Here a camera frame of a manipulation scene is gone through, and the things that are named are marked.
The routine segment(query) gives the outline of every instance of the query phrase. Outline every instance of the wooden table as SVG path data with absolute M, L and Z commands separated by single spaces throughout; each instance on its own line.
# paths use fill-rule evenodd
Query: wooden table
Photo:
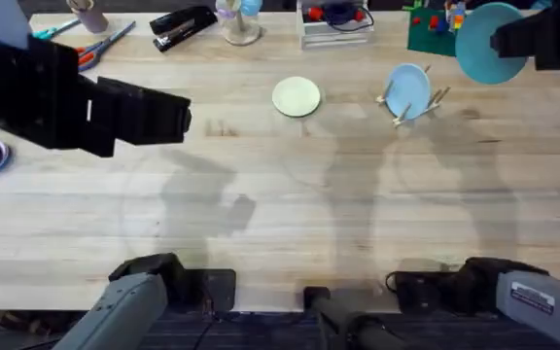
M 0 308 L 88 308 L 120 262 L 159 252 L 234 268 L 241 310 L 296 309 L 311 284 L 376 296 L 400 266 L 476 255 L 560 278 L 560 72 L 530 62 L 476 84 L 454 58 L 407 51 L 401 12 L 375 15 L 370 46 L 313 52 L 298 48 L 295 14 L 262 14 L 253 46 L 215 26 L 162 54 L 147 24 L 158 16 L 109 16 L 137 27 L 87 75 L 190 98 L 185 144 L 119 143 L 101 159 L 0 132 L 17 151 L 0 175 Z M 96 40 L 82 26 L 56 39 Z M 431 64 L 452 90 L 434 119 L 395 130 L 373 101 L 402 62 Z M 325 95 L 304 120 L 271 104 L 295 75 Z

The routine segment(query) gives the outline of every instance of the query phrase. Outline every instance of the black stapler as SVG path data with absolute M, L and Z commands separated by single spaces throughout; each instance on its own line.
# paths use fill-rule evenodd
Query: black stapler
M 149 24 L 157 35 L 153 44 L 163 53 L 217 21 L 208 7 L 194 6 L 151 20 Z

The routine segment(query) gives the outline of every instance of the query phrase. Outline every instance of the blue plate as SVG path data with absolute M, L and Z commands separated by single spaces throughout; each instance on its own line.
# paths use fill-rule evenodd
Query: blue plate
M 499 58 L 490 47 L 490 37 L 501 25 L 523 18 L 518 9 L 505 3 L 478 7 L 457 32 L 455 55 L 464 73 L 484 84 L 499 84 L 515 77 L 526 57 Z
M 427 73 L 421 67 L 411 63 L 398 65 L 388 77 L 384 90 L 391 81 L 393 86 L 386 96 L 386 104 L 396 117 L 403 113 L 408 103 L 412 106 L 405 115 L 407 121 L 425 112 L 432 88 Z

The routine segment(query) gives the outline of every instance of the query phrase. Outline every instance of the label sticker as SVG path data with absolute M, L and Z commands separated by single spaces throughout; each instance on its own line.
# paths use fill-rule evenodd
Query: label sticker
M 554 312 L 554 297 L 519 282 L 511 283 L 511 297 L 548 315 L 552 315 Z

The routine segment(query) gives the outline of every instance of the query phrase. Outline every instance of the teal bowl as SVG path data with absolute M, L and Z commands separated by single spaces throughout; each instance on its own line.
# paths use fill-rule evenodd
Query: teal bowl
M 521 18 L 520 11 L 506 3 L 483 5 L 466 17 L 457 32 L 455 55 L 468 77 L 483 84 L 500 84 L 522 70 L 527 57 L 499 58 L 490 47 L 496 29 Z

